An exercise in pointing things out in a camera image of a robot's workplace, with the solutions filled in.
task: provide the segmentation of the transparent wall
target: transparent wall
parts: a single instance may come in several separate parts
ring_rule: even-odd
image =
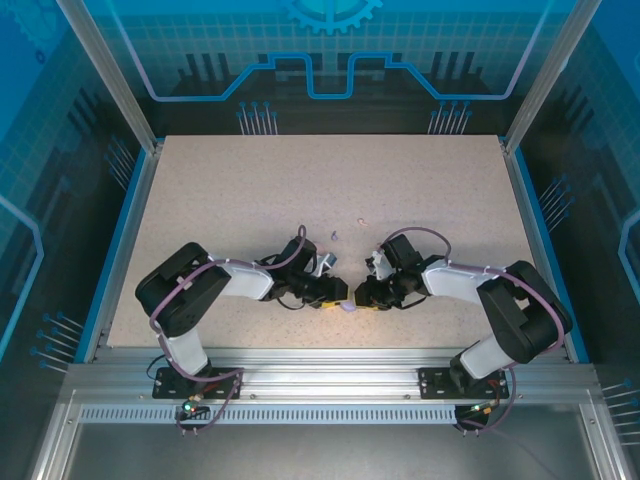
[[[502,134],[574,3],[87,1],[161,136]]]
[[[77,346],[140,147],[55,2],[0,2],[0,45],[0,476],[17,479]]]
[[[640,4],[602,2],[522,144],[605,386],[640,381],[639,52]]]

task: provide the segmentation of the speckled tabletop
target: speckled tabletop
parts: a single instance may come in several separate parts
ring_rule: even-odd
[[[446,235],[456,261],[531,261],[495,136],[170,136],[108,343],[157,345],[134,290],[185,243],[253,260],[280,252],[300,223],[336,254],[333,274],[353,289],[376,244],[410,225]],[[428,234],[408,236],[423,257],[444,251]],[[208,347],[255,348],[463,347],[490,331],[480,307],[449,298],[347,313],[236,297],[219,297],[198,330]]]

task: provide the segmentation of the grid pattern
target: grid pattern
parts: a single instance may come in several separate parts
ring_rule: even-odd
[[[285,14],[124,17],[122,23],[156,93],[163,96],[170,95],[180,81],[178,69],[188,71],[187,54],[200,59],[203,53],[224,53],[230,73],[238,75],[256,63],[259,54],[316,53],[322,55],[322,67],[316,73],[333,76],[339,74],[338,54],[366,50],[401,53],[404,61],[414,63],[423,73],[430,72],[436,52],[475,52],[471,70],[482,67],[485,85],[492,93],[503,93],[539,19],[536,13],[378,12],[360,28],[331,36],[300,28]],[[564,14],[547,18],[520,77],[521,92],[533,82],[565,19]],[[97,22],[125,76],[136,79],[134,85],[140,89],[138,72],[113,20],[100,18]],[[463,62],[464,55],[459,55],[453,78],[459,76]],[[221,78],[219,61],[213,62],[213,69]],[[446,61],[436,72],[437,78],[444,77],[445,69]]]
[[[611,149],[640,204],[640,100],[593,27],[585,32],[555,93],[576,85],[594,111],[583,141],[593,149]]]
[[[0,193],[18,208],[26,207],[54,148],[61,152],[77,149],[81,137],[66,114],[80,87],[91,95],[107,95],[82,46],[69,30],[0,141]],[[0,254],[16,225],[15,217],[0,208]]]

